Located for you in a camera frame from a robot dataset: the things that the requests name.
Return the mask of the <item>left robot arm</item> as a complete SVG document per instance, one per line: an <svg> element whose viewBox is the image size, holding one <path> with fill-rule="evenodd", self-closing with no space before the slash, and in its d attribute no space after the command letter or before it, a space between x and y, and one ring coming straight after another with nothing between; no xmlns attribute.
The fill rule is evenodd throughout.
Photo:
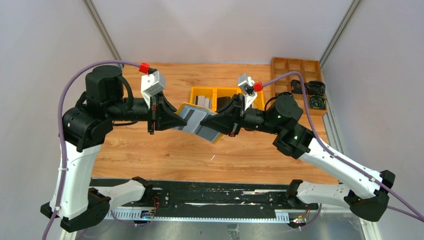
<svg viewBox="0 0 424 240"><path fill-rule="evenodd" d="M146 122L150 134L187 125L164 96L162 74L148 66L142 73L144 90L138 98L118 66L89 67L86 90L75 106L58 111L60 175L55 195L40 211L60 218L69 233L96 226L111 210L131 202L154 210L161 206L152 183L139 176L112 187L90 186L97 155L115 122Z"/></svg>

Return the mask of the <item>grey credit card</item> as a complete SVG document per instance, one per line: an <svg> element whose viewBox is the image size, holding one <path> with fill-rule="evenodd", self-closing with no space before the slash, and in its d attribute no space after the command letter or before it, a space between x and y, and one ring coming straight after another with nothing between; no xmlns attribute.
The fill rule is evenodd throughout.
<svg viewBox="0 0 424 240"><path fill-rule="evenodd" d="M181 118L188 120L188 123L184 127L174 127L173 129L193 134L200 127L200 122L202 120L217 114L215 111L212 111L209 108L190 103L183 103L176 113Z"/></svg>

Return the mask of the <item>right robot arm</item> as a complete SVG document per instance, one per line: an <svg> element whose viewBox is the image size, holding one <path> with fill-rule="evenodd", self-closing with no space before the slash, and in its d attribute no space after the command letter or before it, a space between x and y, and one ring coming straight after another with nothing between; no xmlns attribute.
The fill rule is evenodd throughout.
<svg viewBox="0 0 424 240"><path fill-rule="evenodd" d="M292 207L327 204L346 208L370 222L379 221L388 208L395 174L372 170L336 151L299 123L302 114L288 92L277 96L267 110L245 107L244 96L235 94L217 114L208 116L200 125L230 137L242 128L273 134L273 145L283 155L312 164L338 180L337 184L293 180L285 192Z"/></svg>

